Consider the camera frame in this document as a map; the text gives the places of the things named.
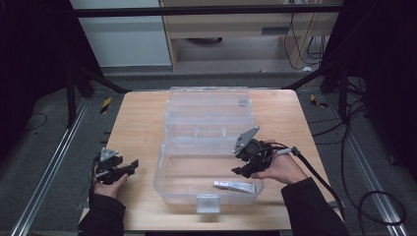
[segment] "human hand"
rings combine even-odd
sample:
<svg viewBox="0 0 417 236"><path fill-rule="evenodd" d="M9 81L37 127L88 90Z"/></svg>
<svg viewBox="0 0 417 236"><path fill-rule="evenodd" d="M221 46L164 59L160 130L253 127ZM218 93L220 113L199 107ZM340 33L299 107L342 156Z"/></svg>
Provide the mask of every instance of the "human hand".
<svg viewBox="0 0 417 236"><path fill-rule="evenodd" d="M270 144L273 147L275 140L268 140L265 143ZM254 179L274 179L284 184L294 184L301 180L307 179L307 174L301 169L301 167L294 161L289 154L275 155L272 158L270 167L261 172L253 173L251 178Z"/></svg>
<svg viewBox="0 0 417 236"><path fill-rule="evenodd" d="M96 182L94 185L94 193L116 199L117 192L119 191L120 187L128 180L128 177L128 174L124 174L118 181L111 185L105 185L100 182Z"/></svg>

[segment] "person's right hand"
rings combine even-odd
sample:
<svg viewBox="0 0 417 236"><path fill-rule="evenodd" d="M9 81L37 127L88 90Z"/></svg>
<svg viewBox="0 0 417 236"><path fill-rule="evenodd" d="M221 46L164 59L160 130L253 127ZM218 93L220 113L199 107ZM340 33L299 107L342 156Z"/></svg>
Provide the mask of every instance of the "person's right hand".
<svg viewBox="0 0 417 236"><path fill-rule="evenodd" d="M275 140L268 140L271 146L276 146ZM301 180L307 179L307 174L294 161L290 154L275 155L272 158L270 167L265 171L253 173L251 178L254 179L274 179L284 184L294 184Z"/></svg>

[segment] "transparent plastic box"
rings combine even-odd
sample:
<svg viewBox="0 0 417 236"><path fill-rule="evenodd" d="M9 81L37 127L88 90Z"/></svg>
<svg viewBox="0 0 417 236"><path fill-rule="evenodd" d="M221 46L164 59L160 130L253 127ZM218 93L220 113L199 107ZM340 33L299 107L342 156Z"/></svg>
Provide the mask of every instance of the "transparent plastic box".
<svg viewBox="0 0 417 236"><path fill-rule="evenodd" d="M248 88L171 88L166 104L153 180L164 201L196 205L199 213L252 204L264 182L231 171L245 164L233 154L237 137L255 127ZM219 189L214 181L254 183L256 191Z"/></svg>

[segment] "metal rail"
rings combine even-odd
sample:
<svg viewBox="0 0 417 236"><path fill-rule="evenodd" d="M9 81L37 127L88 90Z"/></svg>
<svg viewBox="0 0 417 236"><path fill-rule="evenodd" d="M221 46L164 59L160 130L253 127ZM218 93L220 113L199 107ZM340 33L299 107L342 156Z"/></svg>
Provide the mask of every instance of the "metal rail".
<svg viewBox="0 0 417 236"><path fill-rule="evenodd" d="M290 5L237 5L193 6L116 9L75 9L43 13L46 16L98 18L98 17L149 17L186 15L267 14L267 13L333 13L345 10L343 4L290 4Z"/></svg>
<svg viewBox="0 0 417 236"><path fill-rule="evenodd" d="M334 115L340 119L336 108L335 101L331 98L330 95L327 96L329 101L329 106L333 111ZM350 147L352 152L352 157L361 173L362 178L366 186L368 187L369 191L380 190L383 191L384 187L381 184L380 180L378 179L377 175L375 174L374 170L372 169L371 165L366 159L365 154L362 152L360 146L358 145L355 137L353 134L350 134L347 139L347 144ZM385 222L397 222L399 220L398 213L396 212L391 200L387 196L381 195L374 195L373 196L374 203L378 208L378 211L381 214L381 217L384 219ZM387 226L387 229L391 235L394 236L406 236L408 235L405 227L403 224L398 226Z"/></svg>
<svg viewBox="0 0 417 236"><path fill-rule="evenodd" d="M77 119L75 120L72 127L68 128L59 143L57 149L55 150L52 159L50 160L48 166L46 167L45 173L39 181L33 195L30 198L29 203L27 204L24 212L19 218L18 222L12 229L12 236L25 236L27 235L31 224L33 223L34 218L48 192L48 189L55 178L55 175L61 165L62 160L68 150L68 147L74 138L81 121L86 113L86 108L89 104L88 99L82 99L81 105L77 112Z"/></svg>

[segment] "wooden tabletop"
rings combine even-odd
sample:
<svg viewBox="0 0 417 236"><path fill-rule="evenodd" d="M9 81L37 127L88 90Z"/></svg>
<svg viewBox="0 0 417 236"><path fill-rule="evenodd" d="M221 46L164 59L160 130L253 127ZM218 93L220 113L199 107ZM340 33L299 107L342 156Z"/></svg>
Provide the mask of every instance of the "wooden tabletop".
<svg viewBox="0 0 417 236"><path fill-rule="evenodd" d="M318 151L293 90L250 89L255 125L261 127L255 139L275 139L298 147L319 174L327 180ZM163 142L163 122L169 91L134 91L125 95L107 148L124 156L121 166L138 159L136 174L119 191L126 207L125 230L280 230L290 229L288 213L280 194L284 187L265 180L265 188L253 205L221 206L219 214L197 214L195 206L168 205L153 188L153 175ZM304 164L296 160L312 176ZM328 201L331 195L316 180Z"/></svg>

